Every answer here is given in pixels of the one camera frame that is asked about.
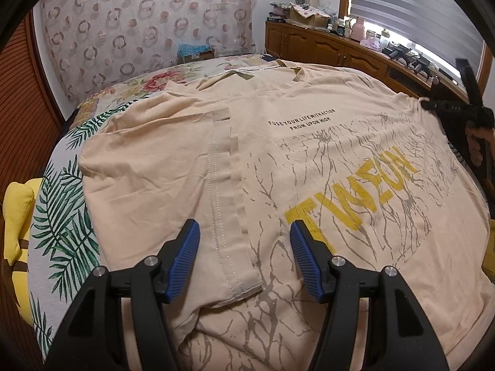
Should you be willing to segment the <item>person's right hand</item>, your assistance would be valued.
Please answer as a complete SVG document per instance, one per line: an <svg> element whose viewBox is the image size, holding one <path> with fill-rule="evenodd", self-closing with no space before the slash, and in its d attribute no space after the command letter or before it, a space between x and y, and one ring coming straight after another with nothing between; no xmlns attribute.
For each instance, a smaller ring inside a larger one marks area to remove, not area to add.
<svg viewBox="0 0 495 371"><path fill-rule="evenodd" d="M467 143L471 156L472 164L479 168L482 165L483 158L486 155L486 148L490 148L491 156L495 155L495 133L494 129L472 128L465 129Z"/></svg>

